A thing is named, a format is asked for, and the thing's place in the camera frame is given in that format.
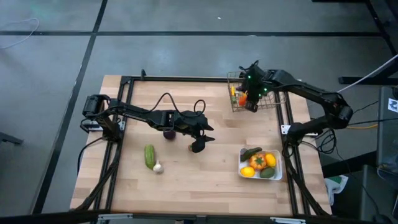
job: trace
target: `white tray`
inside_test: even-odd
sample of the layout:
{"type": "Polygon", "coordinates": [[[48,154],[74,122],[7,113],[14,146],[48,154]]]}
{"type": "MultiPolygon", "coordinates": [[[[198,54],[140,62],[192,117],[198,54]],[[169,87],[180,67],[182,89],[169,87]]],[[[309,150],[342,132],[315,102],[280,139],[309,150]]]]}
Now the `white tray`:
{"type": "Polygon", "coordinates": [[[256,173],[254,174],[254,176],[252,176],[252,177],[244,177],[244,176],[241,174],[241,169],[242,169],[243,167],[249,166],[249,159],[246,160],[246,161],[244,161],[244,162],[241,162],[241,156],[240,156],[240,155],[241,155],[242,150],[243,150],[243,149],[241,149],[241,150],[239,151],[239,156],[238,156],[238,165],[239,165],[239,167],[238,167],[238,174],[239,174],[239,176],[241,176],[241,177],[243,177],[243,178],[262,179],[262,180],[280,180],[280,179],[282,178],[282,174],[283,174],[283,171],[282,171],[282,158],[281,158],[280,152],[279,152],[278,150],[271,150],[271,151],[261,151],[261,152],[258,152],[258,154],[271,153],[272,155],[274,155],[274,157],[275,157],[275,159],[276,159],[276,166],[274,167],[274,169],[275,169],[275,174],[274,174],[273,177],[271,177],[271,178],[261,178],[261,177],[260,177],[260,171],[258,171],[258,170],[256,170],[256,173]]]}

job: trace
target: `garlic bulb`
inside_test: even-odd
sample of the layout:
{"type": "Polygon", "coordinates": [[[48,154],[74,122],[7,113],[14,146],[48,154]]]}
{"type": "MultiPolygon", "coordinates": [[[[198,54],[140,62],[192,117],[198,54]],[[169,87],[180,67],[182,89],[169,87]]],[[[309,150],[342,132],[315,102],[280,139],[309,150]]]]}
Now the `garlic bulb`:
{"type": "Polygon", "coordinates": [[[153,170],[154,170],[154,172],[155,172],[156,174],[161,174],[161,173],[163,173],[164,168],[163,168],[162,165],[159,163],[159,161],[156,160],[156,164],[155,164],[153,170]]]}

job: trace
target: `wooden table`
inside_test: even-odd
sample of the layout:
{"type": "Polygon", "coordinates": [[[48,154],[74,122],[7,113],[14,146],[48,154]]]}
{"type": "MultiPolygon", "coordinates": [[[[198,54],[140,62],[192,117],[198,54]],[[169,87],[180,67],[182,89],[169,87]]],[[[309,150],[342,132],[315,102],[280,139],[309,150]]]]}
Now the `wooden table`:
{"type": "MultiPolygon", "coordinates": [[[[116,98],[119,75],[107,75],[101,94],[116,98]]],[[[290,216],[286,173],[280,181],[250,180],[238,176],[238,155],[243,147],[260,146],[263,150],[282,150],[276,109],[231,111],[226,83],[197,82],[134,82],[131,104],[152,108],[160,95],[172,94],[180,111],[193,110],[196,100],[206,101],[205,115],[214,131],[208,136],[205,150],[194,154],[187,146],[194,139],[177,133],[174,141],[146,123],[129,119],[116,180],[112,211],[129,213],[168,213],[195,215],[280,215],[290,216]],[[144,163],[144,146],[153,144],[156,157],[165,168],[155,175],[144,163]]],[[[294,121],[310,119],[304,98],[290,94],[294,121]]],[[[173,109],[167,96],[157,107],[173,109]]],[[[88,142],[101,136],[90,133],[88,142]]],[[[106,142],[100,141],[86,149],[70,207],[76,208],[97,184],[106,142]]],[[[331,212],[323,181],[318,152],[306,145],[299,147],[305,183],[317,202],[331,212]]],[[[101,208],[106,200],[104,188],[101,208]]],[[[302,201],[296,186],[299,211],[302,201]]]]}

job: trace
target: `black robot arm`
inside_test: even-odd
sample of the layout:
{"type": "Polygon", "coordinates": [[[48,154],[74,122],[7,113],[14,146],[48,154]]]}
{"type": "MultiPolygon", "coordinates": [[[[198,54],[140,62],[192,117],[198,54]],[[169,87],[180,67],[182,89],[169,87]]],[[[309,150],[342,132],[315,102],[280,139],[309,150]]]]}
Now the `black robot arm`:
{"type": "Polygon", "coordinates": [[[298,146],[308,133],[321,134],[325,128],[343,129],[347,127],[353,110],[345,102],[341,94],[329,92],[296,80],[284,70],[262,70],[254,62],[244,69],[243,84],[239,90],[248,94],[246,109],[256,112],[258,101],[270,91],[289,91],[308,100],[320,104],[324,116],[306,123],[293,123],[287,133],[289,144],[298,146]]]}
{"type": "Polygon", "coordinates": [[[106,140],[117,142],[121,139],[119,124],[111,121],[110,115],[121,115],[147,123],[158,131],[176,131],[188,134],[195,138],[192,151],[197,153],[205,148],[205,143],[215,140],[205,135],[205,130],[213,128],[207,123],[202,112],[177,110],[146,110],[134,105],[111,99],[107,95],[91,95],[86,99],[83,116],[95,120],[103,128],[103,137],[106,140]]]}

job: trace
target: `metal wire basket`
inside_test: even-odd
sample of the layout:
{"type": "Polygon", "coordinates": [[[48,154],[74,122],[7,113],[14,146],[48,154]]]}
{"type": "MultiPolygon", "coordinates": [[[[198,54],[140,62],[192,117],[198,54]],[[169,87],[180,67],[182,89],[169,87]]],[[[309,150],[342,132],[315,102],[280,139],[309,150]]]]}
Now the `metal wire basket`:
{"type": "MultiPolygon", "coordinates": [[[[229,100],[231,102],[232,106],[232,111],[233,112],[238,112],[238,111],[246,111],[247,109],[244,107],[244,105],[239,105],[239,97],[243,95],[242,92],[236,93],[235,94],[235,99],[233,99],[233,95],[231,94],[231,88],[232,86],[237,88],[242,85],[243,78],[239,77],[239,74],[241,72],[228,72],[226,77],[228,81],[228,93],[229,93],[229,100]]],[[[264,110],[264,109],[271,109],[275,108],[276,105],[282,104],[286,102],[285,95],[283,93],[279,93],[279,100],[280,103],[276,103],[275,101],[275,93],[273,91],[269,92],[267,96],[263,96],[260,98],[258,102],[258,109],[259,110],[264,110]]]]}

